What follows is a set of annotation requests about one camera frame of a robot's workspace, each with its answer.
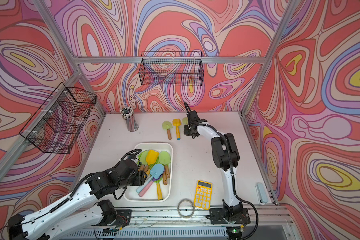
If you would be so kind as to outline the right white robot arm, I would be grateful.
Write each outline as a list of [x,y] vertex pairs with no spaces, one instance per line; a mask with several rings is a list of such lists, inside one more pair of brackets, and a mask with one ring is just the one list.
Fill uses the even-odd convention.
[[210,125],[207,120],[201,119],[195,110],[192,110],[188,103],[184,103],[188,123],[184,126],[184,135],[193,139],[203,136],[211,142],[212,158],[215,166],[221,171],[225,197],[223,199],[222,213],[220,215],[210,214],[208,219],[212,222],[226,221],[233,222],[240,219],[242,225],[248,225],[251,220],[244,212],[243,204],[252,207],[255,212],[255,227],[259,225],[259,214],[249,201],[238,196],[236,190],[237,167],[240,161],[238,147],[235,138],[231,133],[222,133]]

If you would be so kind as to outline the yellow plastic shovel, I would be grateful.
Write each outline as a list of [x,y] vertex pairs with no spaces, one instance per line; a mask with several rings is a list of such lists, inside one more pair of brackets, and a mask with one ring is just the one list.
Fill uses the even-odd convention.
[[180,134],[180,126],[182,125],[182,122],[180,119],[173,119],[173,126],[176,127],[176,137],[177,140],[181,139],[181,134]]

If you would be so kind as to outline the green shovel wooden handle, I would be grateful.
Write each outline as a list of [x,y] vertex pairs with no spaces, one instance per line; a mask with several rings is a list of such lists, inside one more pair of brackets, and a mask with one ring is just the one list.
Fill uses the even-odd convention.
[[189,124],[188,118],[187,117],[183,118],[182,123],[183,125],[188,125]]
[[162,128],[163,128],[163,130],[166,131],[167,136],[168,136],[168,140],[171,140],[172,139],[171,129],[173,128],[172,123],[169,122],[169,121],[164,121],[162,123]]

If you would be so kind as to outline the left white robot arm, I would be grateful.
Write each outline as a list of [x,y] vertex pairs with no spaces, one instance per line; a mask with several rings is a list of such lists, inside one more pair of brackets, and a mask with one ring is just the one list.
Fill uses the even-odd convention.
[[11,217],[7,224],[9,239],[57,240],[86,226],[111,225],[119,215],[104,196],[119,189],[126,191],[129,186],[141,186],[147,177],[131,159],[105,171],[87,174],[71,193],[55,203],[26,216]]

